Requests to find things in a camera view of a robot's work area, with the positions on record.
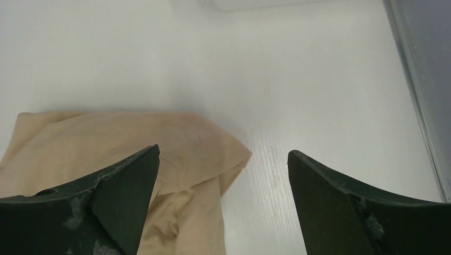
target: crumpled fabric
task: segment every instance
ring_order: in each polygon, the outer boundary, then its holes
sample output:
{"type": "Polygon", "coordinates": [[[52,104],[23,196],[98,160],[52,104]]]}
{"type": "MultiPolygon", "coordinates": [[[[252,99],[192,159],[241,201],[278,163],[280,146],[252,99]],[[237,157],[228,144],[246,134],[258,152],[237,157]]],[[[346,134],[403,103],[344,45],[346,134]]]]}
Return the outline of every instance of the crumpled fabric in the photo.
{"type": "Polygon", "coordinates": [[[160,167],[138,254],[225,254],[220,198],[251,152],[195,114],[19,114],[0,161],[0,198],[33,196],[154,144],[160,167]]]}

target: scratched surface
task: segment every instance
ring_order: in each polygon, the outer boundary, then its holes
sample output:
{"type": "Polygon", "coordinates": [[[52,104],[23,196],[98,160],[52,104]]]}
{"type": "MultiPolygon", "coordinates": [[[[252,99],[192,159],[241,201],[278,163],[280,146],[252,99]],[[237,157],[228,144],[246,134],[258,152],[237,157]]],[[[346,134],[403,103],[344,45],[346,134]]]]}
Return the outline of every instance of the scratched surface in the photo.
{"type": "Polygon", "coordinates": [[[0,152],[19,112],[181,109],[254,156],[222,200],[228,254],[305,254],[287,154],[439,201],[381,1],[0,2],[0,152]]]}

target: white object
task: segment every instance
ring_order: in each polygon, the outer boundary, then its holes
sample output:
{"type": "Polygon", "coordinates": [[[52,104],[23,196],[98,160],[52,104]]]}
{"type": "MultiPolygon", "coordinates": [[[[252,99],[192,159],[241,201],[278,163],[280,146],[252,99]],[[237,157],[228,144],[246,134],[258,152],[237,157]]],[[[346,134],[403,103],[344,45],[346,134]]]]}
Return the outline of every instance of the white object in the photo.
{"type": "Polygon", "coordinates": [[[324,0],[213,0],[217,8],[223,11],[243,10],[287,4],[300,4],[324,0]]]}

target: gray metal edge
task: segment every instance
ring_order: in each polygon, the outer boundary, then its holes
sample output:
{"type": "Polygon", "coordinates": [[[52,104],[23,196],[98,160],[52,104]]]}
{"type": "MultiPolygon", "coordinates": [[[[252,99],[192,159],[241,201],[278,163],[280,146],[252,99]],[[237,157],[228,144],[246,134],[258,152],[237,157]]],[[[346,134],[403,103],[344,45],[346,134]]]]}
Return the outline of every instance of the gray metal edge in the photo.
{"type": "Polygon", "coordinates": [[[445,147],[441,141],[438,124],[431,104],[420,56],[415,51],[406,16],[399,0],[383,0],[390,22],[399,58],[411,92],[423,139],[429,152],[429,159],[436,177],[443,202],[451,202],[451,167],[446,157],[445,147]]]}

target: beige fabric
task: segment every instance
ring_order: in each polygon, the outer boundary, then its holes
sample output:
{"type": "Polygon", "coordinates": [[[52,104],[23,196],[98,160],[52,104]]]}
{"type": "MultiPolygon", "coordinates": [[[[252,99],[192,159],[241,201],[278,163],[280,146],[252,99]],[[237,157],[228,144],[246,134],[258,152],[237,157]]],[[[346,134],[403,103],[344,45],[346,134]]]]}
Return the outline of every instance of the beige fabric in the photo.
{"type": "Polygon", "coordinates": [[[154,144],[160,169],[138,254],[225,254],[219,200],[251,153],[194,114],[22,113],[0,161],[0,197],[32,196],[154,144]]]}

